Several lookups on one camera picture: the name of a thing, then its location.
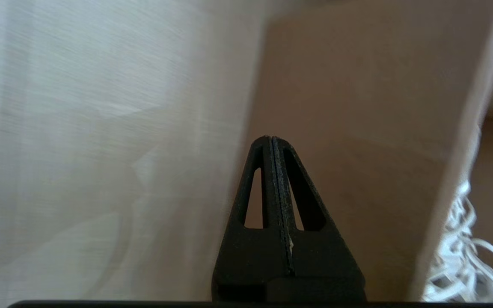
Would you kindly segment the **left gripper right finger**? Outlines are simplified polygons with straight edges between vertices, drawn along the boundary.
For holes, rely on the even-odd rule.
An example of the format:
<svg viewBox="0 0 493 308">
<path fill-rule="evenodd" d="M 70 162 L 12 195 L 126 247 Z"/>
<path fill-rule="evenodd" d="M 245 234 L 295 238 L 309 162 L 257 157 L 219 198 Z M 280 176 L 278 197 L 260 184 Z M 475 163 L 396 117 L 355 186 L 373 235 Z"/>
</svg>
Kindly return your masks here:
<svg viewBox="0 0 493 308">
<path fill-rule="evenodd" d="M 365 280 L 293 146 L 272 138 L 285 241 L 285 275 L 269 302 L 364 302 Z"/>
</svg>

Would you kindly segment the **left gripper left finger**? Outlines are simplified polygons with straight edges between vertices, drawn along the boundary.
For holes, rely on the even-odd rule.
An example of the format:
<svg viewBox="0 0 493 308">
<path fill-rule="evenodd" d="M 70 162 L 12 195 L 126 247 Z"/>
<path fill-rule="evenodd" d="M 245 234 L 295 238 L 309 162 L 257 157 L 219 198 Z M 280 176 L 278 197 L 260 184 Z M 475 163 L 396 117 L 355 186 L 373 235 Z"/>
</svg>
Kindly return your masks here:
<svg viewBox="0 0 493 308">
<path fill-rule="evenodd" d="M 214 302 L 265 302 L 268 283 L 290 273 L 275 159 L 271 136 L 252 143 L 214 266 Z M 256 170 L 261 172 L 260 229 L 245 226 Z"/>
</svg>

